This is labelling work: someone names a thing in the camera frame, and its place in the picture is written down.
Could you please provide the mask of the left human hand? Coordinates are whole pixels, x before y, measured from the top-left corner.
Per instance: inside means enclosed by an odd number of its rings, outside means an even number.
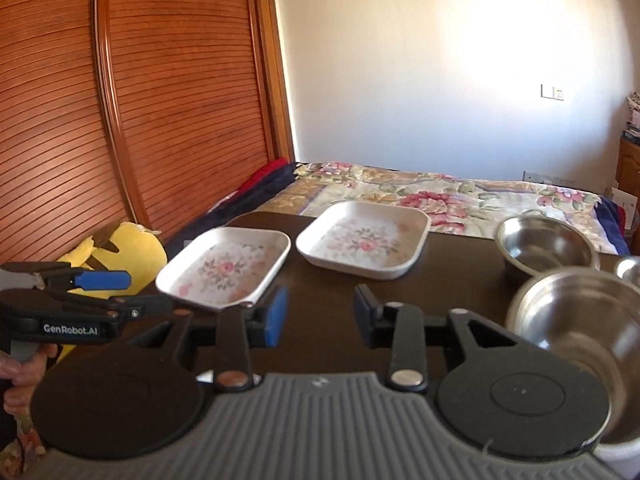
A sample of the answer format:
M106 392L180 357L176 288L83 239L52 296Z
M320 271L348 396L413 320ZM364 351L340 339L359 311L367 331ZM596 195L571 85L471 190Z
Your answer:
M49 360L58 356L57 344L42 344L35 354L21 363L5 353L1 353L1 378L12 386L3 393L3 408L13 416L29 414L29 404L35 388L46 374Z

